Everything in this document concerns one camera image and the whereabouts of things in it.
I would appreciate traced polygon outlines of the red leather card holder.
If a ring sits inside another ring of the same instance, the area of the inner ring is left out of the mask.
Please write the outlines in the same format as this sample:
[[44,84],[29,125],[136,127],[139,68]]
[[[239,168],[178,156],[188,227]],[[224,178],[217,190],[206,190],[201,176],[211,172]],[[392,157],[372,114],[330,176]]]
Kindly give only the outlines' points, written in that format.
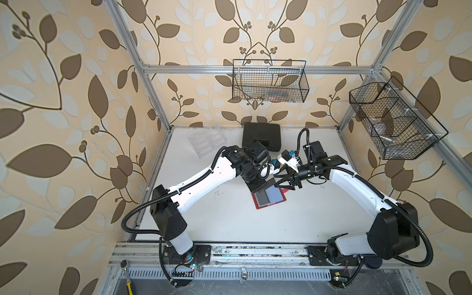
[[[273,206],[273,205],[276,205],[276,204],[279,204],[279,203],[282,203],[282,202],[286,201],[286,197],[285,197],[283,189],[276,188],[275,186],[272,186],[272,187],[266,189],[265,192],[267,193],[267,195],[268,195],[268,197],[271,201],[271,204],[269,206]],[[253,198],[254,205],[255,205],[256,209],[257,210],[262,209],[262,208],[258,208],[255,197],[254,197],[254,194],[255,193],[252,194],[252,198]]]

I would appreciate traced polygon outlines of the grey credit card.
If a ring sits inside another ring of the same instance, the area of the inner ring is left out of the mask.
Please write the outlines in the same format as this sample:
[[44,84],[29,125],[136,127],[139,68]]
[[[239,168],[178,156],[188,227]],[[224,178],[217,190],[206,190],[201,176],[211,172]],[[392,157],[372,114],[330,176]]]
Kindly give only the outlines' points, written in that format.
[[271,204],[271,201],[265,191],[256,192],[254,194],[254,197],[255,197],[258,208],[263,208]]

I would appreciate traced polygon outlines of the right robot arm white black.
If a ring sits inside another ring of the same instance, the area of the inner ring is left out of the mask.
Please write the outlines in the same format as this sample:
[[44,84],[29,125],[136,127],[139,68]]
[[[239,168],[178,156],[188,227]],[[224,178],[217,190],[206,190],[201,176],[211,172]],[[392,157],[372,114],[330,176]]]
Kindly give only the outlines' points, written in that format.
[[330,260],[355,254],[397,259],[424,267],[433,259],[431,242],[419,226],[417,210],[411,204],[399,204],[357,174],[342,157],[313,156],[301,165],[291,154],[270,162],[276,187],[293,190],[304,180],[321,177],[339,186],[356,201],[372,221],[370,230],[359,234],[341,234],[330,238],[326,253]]

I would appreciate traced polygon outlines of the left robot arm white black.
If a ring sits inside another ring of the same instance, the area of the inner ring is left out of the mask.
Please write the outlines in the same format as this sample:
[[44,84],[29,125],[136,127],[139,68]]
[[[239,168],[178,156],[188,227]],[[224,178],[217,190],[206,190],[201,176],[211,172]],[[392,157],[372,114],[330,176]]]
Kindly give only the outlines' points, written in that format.
[[194,251],[183,214],[201,197],[234,178],[241,177],[253,194],[269,186],[270,175],[280,171],[280,163],[272,159],[264,146],[221,147],[211,165],[186,181],[170,188],[157,186],[152,192],[149,210],[161,232],[180,256]]

